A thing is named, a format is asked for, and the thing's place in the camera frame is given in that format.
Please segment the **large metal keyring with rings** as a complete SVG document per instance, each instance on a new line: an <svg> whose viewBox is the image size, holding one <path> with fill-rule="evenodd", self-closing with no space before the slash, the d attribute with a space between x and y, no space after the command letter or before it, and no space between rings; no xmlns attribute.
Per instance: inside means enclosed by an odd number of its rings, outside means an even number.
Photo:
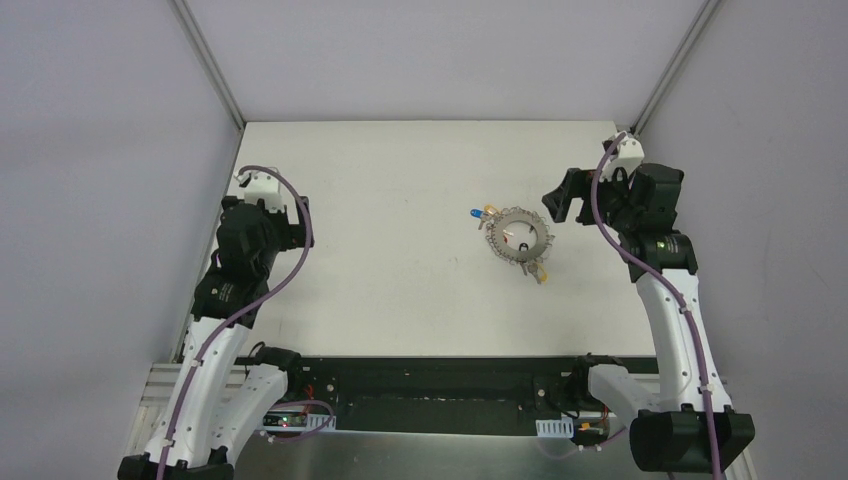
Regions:
<svg viewBox="0 0 848 480"><path fill-rule="evenodd" d="M549 255L555 236L537 212L515 206L487 209L482 217L488 217L489 221L480 231L501 260L511 264L542 263ZM520 252L521 243L526 243L529 250Z"/></svg>

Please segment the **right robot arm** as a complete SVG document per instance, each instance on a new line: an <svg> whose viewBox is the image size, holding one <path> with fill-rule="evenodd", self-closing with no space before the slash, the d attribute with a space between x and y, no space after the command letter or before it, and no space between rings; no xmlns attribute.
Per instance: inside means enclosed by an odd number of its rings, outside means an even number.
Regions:
<svg viewBox="0 0 848 480"><path fill-rule="evenodd" d="M734 408L705 337L694 247L674 227L683 179L683 171L652 163L633 172L616 167L606 180L572 168L544 195L555 222L580 199L578 223L617 233L612 245L647 313L660 380L652 394L622 360L587 354L548 402L565 414L600 408L615 414L642 471L719 476L752 442L755 426Z"/></svg>

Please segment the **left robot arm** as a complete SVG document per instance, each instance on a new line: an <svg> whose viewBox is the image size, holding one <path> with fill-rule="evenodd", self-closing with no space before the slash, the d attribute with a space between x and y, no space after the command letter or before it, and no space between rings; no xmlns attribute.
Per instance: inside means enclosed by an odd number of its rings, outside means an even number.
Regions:
<svg viewBox="0 0 848 480"><path fill-rule="evenodd" d="M194 292L183 360L168 403L139 454L122 459L120 479L231 479L262 417L278 401L297 402L305 378L292 351L261 348L237 393L222 396L260 306L281 291L269 277L279 253L314 244L308 199L295 199L297 222L263 199L222 201L217 248Z"/></svg>

